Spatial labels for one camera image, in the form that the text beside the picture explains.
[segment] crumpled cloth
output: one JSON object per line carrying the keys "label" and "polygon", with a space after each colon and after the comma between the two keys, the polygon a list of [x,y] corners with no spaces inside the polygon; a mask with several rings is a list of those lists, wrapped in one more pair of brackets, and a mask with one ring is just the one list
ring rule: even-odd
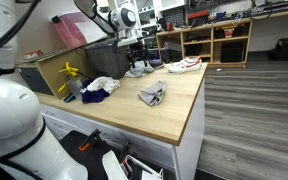
{"label": "crumpled cloth", "polygon": [[118,87],[120,87],[120,81],[111,77],[86,80],[81,89],[82,102],[84,104],[102,102]]}
{"label": "crumpled cloth", "polygon": [[119,80],[115,80],[111,77],[99,77],[87,86],[87,90],[93,92],[103,88],[106,92],[112,94],[118,87],[120,87]]}
{"label": "crumpled cloth", "polygon": [[125,73],[125,77],[143,77],[146,73],[150,73],[154,71],[154,68],[146,62],[147,66],[145,66],[144,61],[136,61],[135,68],[131,66],[130,70]]}
{"label": "crumpled cloth", "polygon": [[148,105],[155,106],[162,102],[166,91],[166,81],[157,81],[152,86],[142,90],[138,95]]}

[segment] white sneaker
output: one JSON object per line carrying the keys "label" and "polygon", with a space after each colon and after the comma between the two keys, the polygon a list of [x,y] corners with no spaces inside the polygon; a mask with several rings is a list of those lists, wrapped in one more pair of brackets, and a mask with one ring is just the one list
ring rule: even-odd
{"label": "white sneaker", "polygon": [[196,58],[196,60],[194,61],[192,59],[189,59],[189,60],[188,59],[185,58],[181,60],[180,62],[173,63],[172,66],[168,68],[168,72],[183,73],[183,72],[188,72],[188,71],[198,71],[201,69],[202,59],[200,57]]}
{"label": "white sneaker", "polygon": [[183,61],[186,61],[187,63],[195,63],[197,60],[201,59],[200,56],[197,56],[195,58],[184,58],[182,60],[180,60],[179,62],[175,62],[175,63],[172,63],[171,65],[176,65],[176,64],[179,64],[179,63],[182,63]]}

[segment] white cabinet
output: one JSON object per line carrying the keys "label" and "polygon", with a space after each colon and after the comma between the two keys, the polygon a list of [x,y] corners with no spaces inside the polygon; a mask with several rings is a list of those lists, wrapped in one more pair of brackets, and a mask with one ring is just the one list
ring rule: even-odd
{"label": "white cabinet", "polygon": [[153,0],[136,0],[136,2],[142,30],[147,31],[156,26],[158,14],[155,12]]}
{"label": "white cabinet", "polygon": [[77,116],[56,108],[41,105],[41,113],[47,126],[57,139],[72,130],[89,135],[94,130],[101,131],[101,138],[108,144],[121,149],[127,140],[132,143],[131,152],[160,167],[175,172],[172,145],[137,135],[91,119]]}

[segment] black wire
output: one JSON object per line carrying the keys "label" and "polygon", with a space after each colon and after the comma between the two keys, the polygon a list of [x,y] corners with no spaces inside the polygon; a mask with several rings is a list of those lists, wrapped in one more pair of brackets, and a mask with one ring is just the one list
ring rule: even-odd
{"label": "black wire", "polygon": [[272,2],[270,2],[270,13],[265,17],[265,18],[262,18],[262,19],[256,19],[256,18],[253,18],[252,16],[250,17],[252,20],[264,20],[264,19],[267,19],[269,18],[271,15],[272,15],[272,12],[273,12],[273,6],[272,6]]}
{"label": "black wire", "polygon": [[16,3],[19,3],[19,4],[28,4],[28,3],[31,3],[30,1],[21,1],[21,0],[16,0],[15,2],[16,2]]}
{"label": "black wire", "polygon": [[35,0],[34,2],[32,2],[31,6],[21,17],[21,19],[0,38],[0,48],[2,48],[6,43],[8,43],[19,32],[19,30],[24,26],[27,19],[32,14],[33,10],[36,8],[37,4],[40,1],[41,0]]}
{"label": "black wire", "polygon": [[113,44],[113,53],[116,52],[117,47],[118,47],[118,42],[120,41],[120,40],[119,40],[118,31],[116,31],[115,33],[116,33],[116,40],[114,41],[114,44]]}
{"label": "black wire", "polygon": [[97,13],[97,0],[94,0],[94,4],[95,6],[93,7],[93,11],[94,11],[94,14],[95,16],[98,16],[100,19],[102,19],[105,23],[107,23],[108,25],[110,25],[110,27],[113,29],[113,31],[117,31],[117,27],[114,26],[113,24],[109,23],[106,19],[104,19],[102,16],[100,16],[98,13]]}
{"label": "black wire", "polygon": [[29,176],[31,176],[32,178],[36,179],[36,180],[43,180],[41,177],[39,177],[38,175],[34,174],[33,172],[27,170],[26,168],[12,162],[12,161],[3,161],[3,162],[0,162],[1,164],[4,164],[6,166],[9,166],[9,167],[12,167],[14,169],[17,169]]}
{"label": "black wire", "polygon": [[269,18],[271,15],[272,15],[272,12],[273,12],[273,4],[272,4],[272,2],[270,2],[270,8],[271,8],[271,11],[270,11],[270,13],[265,17],[265,18],[262,18],[262,19],[256,19],[256,18],[253,18],[252,16],[250,17],[252,20],[264,20],[264,19],[267,19],[267,18]]}

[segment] white cloth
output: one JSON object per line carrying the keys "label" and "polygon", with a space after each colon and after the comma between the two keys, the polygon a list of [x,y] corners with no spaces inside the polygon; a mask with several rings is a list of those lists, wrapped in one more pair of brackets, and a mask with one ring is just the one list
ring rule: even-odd
{"label": "white cloth", "polygon": [[120,87],[119,80],[115,80],[111,77],[99,77],[87,86],[87,90],[93,92],[103,88],[106,92],[112,94],[118,87]]}

